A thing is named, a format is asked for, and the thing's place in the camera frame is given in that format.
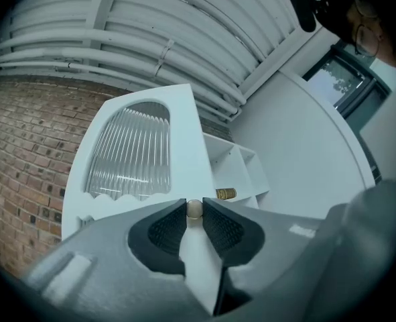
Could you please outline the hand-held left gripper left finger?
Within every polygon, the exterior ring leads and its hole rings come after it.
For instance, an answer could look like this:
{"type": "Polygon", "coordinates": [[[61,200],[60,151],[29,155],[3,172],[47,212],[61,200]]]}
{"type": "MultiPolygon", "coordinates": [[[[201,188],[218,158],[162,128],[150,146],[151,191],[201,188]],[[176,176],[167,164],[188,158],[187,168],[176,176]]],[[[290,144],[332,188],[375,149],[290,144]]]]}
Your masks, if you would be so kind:
{"type": "Polygon", "coordinates": [[[57,321],[205,321],[186,286],[186,200],[91,221],[36,262],[23,282],[57,321]]]}

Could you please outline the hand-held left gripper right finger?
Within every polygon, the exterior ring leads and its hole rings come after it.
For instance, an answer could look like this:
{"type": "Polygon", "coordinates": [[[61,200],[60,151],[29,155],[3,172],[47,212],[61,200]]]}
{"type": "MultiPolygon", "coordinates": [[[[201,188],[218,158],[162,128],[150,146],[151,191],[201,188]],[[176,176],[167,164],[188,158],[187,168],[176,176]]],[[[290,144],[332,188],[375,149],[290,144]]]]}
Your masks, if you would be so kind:
{"type": "Polygon", "coordinates": [[[214,315],[304,321],[334,239],[325,219],[205,198],[203,227],[222,260],[214,315]]]}

